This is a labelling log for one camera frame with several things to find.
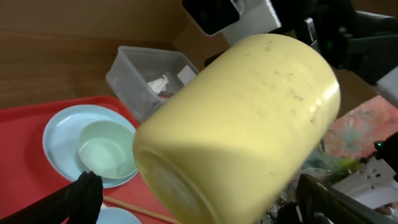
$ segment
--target transparent box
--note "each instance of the transparent box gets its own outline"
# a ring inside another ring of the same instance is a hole
[[[177,76],[183,69],[195,75],[199,73],[181,52],[120,46],[106,81],[141,123],[184,87]],[[157,95],[147,83],[162,75],[169,79],[169,83],[166,90]]]

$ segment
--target white label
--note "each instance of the white label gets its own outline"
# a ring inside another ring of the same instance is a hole
[[[186,86],[190,83],[197,75],[192,69],[186,65],[180,73],[178,73],[177,77],[181,80],[181,82]]]

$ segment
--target red tray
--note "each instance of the red tray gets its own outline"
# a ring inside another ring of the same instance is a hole
[[[138,122],[117,99],[96,96],[41,105],[0,110],[0,218],[4,218],[52,192],[68,185],[69,180],[55,171],[42,147],[44,127],[60,110],[75,105],[99,105],[124,116],[138,128]],[[171,217],[155,198],[139,173],[126,184],[104,190],[105,195]],[[144,224],[164,223],[134,213]]]

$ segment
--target bowl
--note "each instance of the bowl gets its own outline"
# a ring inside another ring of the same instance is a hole
[[[96,121],[79,135],[78,155],[95,174],[109,179],[133,174],[136,163],[132,154],[133,133],[112,121]]]
[[[104,208],[99,211],[96,224],[141,224],[130,212],[121,208]]]

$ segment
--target chopstick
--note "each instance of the chopstick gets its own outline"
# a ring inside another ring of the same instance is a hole
[[[130,210],[133,210],[133,211],[138,212],[138,213],[142,213],[144,215],[148,215],[150,217],[157,218],[157,219],[165,221],[165,222],[174,223],[174,224],[181,224],[179,221],[177,221],[177,220],[175,220],[173,218],[166,217],[164,215],[161,215],[161,214],[146,210],[144,208],[140,208],[140,207],[135,206],[135,205],[131,205],[130,203],[127,203],[127,202],[122,202],[122,201],[120,201],[118,199],[115,199],[115,198],[112,198],[110,196],[104,195],[104,201],[105,202],[110,202],[110,203],[118,205],[120,207],[124,207],[124,208],[130,209]]]

